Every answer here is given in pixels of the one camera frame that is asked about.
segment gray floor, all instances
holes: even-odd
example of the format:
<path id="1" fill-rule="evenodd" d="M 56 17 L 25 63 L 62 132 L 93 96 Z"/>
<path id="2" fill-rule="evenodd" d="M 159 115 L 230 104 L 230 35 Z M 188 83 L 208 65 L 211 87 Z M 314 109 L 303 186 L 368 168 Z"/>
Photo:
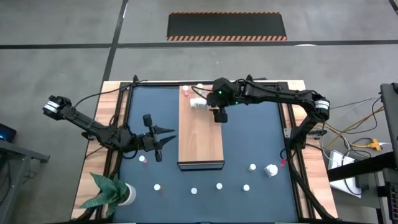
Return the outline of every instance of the gray floor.
<path id="1" fill-rule="evenodd" d="M 110 43 L 122 0 L 0 0 L 1 44 Z M 280 11 L 289 40 L 398 39 L 398 16 L 387 0 L 353 1 L 182 1 L 130 0 L 121 42 L 164 42 L 172 11 Z M 108 49 L 0 50 L 0 123 L 18 130 L 16 144 L 51 154 L 46 165 L 33 164 L 39 175 L 23 188 L 13 223 L 50 223 L 70 217 L 87 142 L 73 125 L 42 114 L 53 95 L 77 102 L 100 90 Z M 398 82 L 396 45 L 324 47 L 220 47 L 118 49 L 110 80 L 211 80 L 242 78 L 301 79 L 341 105 L 377 96 L 381 83 Z M 94 115 L 96 98 L 79 106 Z M 338 119 L 348 108 L 331 113 L 330 124 L 344 128 L 368 115 L 371 104 Z M 366 134 L 389 142 L 384 114 Z M 371 128 L 373 121 L 364 124 Z M 328 134 L 325 141 L 333 138 Z M 337 150 L 342 143 L 335 144 Z M 382 152 L 390 151 L 386 146 Z M 380 152 L 369 151 L 373 155 Z M 376 212 L 342 202 L 339 216 L 373 222 Z"/>

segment hazard stripe mat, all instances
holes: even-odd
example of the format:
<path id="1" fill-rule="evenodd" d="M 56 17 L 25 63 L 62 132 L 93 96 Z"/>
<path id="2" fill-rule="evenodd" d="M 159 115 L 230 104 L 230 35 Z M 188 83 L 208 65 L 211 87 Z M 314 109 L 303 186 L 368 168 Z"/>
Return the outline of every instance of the hazard stripe mat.
<path id="1" fill-rule="evenodd" d="M 280 12 L 172 12 L 168 41 L 287 40 Z"/>

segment orange striped border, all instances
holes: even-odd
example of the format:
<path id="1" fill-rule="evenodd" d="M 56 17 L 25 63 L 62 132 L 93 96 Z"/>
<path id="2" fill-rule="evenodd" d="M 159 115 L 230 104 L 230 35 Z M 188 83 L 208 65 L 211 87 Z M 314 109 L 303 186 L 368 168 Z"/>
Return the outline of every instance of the orange striped border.
<path id="1" fill-rule="evenodd" d="M 205 11 L 205 12 L 171 12 L 169 15 L 172 14 L 280 14 L 280 12 L 262 12 L 262 11 L 246 11 L 246 12 L 210 12 L 210 11 Z"/>
<path id="2" fill-rule="evenodd" d="M 285 41 L 286 36 L 170 36 L 168 41 Z"/>

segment metal stand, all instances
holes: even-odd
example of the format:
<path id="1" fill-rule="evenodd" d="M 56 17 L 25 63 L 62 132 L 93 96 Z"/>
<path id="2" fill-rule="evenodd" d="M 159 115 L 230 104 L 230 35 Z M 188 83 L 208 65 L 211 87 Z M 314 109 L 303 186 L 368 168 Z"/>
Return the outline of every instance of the metal stand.
<path id="1" fill-rule="evenodd" d="M 48 162 L 50 159 L 50 156 L 48 156 L 48 155 L 34 152 L 29 149 L 25 149 L 23 147 L 16 146 L 16 145 L 6 142 L 6 141 L 0 141 L 0 151 L 22 154 L 22 155 L 28 156 L 32 159 L 38 159 L 41 163 Z"/>
<path id="2" fill-rule="evenodd" d="M 41 163 L 47 163 L 50 156 L 16 146 L 6 141 L 0 141 L 0 152 L 3 154 L 2 167 L 8 163 L 8 174 L 10 176 L 10 188 L 4 193 L 4 200 L 0 204 L 0 223 L 9 223 L 12 209 L 17 201 L 17 196 L 26 173 L 30 167 L 31 159 L 38 159 Z"/>

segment green plant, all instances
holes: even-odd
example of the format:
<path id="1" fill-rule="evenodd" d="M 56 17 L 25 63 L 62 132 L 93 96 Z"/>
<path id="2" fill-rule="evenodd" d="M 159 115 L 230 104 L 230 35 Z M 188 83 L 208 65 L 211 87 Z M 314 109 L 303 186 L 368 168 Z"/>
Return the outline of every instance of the green plant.
<path id="1" fill-rule="evenodd" d="M 113 181 L 103 175 L 90 172 L 95 184 L 101 189 L 100 194 L 87 200 L 80 208 L 91 208 L 99 205 L 108 204 L 106 217 L 114 213 L 116 207 L 126 199 L 127 185 L 124 180 L 119 180 L 116 174 Z"/>

